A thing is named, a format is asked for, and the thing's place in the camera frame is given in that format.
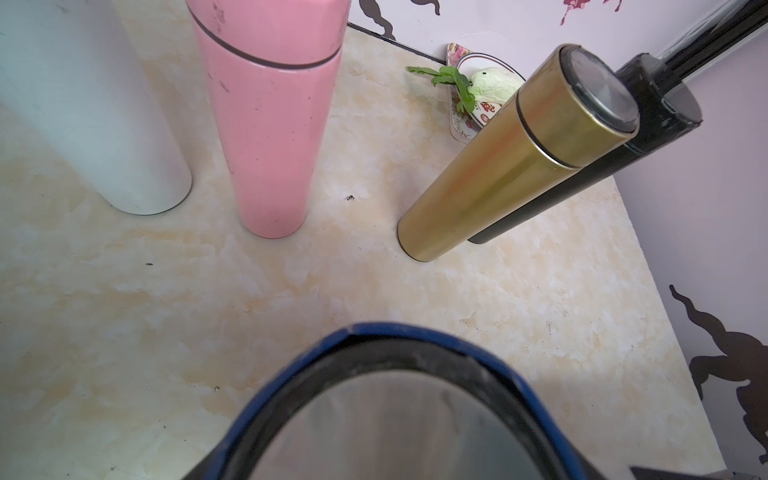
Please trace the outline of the blue thermos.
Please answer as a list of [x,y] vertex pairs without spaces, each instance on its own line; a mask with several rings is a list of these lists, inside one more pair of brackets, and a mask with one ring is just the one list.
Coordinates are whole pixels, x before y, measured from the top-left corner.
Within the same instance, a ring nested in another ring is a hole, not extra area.
[[193,479],[595,479],[523,378],[436,330],[337,330],[263,386]]

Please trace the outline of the pink thermos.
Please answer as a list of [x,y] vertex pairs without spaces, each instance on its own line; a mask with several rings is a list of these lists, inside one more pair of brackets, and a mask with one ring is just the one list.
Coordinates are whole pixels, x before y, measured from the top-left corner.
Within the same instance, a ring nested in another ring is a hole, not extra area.
[[341,63],[347,1],[190,1],[243,225],[303,224]]

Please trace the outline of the gold thermos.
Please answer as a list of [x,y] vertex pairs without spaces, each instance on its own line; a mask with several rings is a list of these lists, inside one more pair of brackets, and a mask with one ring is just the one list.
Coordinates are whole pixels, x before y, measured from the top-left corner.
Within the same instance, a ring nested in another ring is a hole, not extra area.
[[558,46],[400,218],[430,262],[636,136],[639,106],[615,72]]

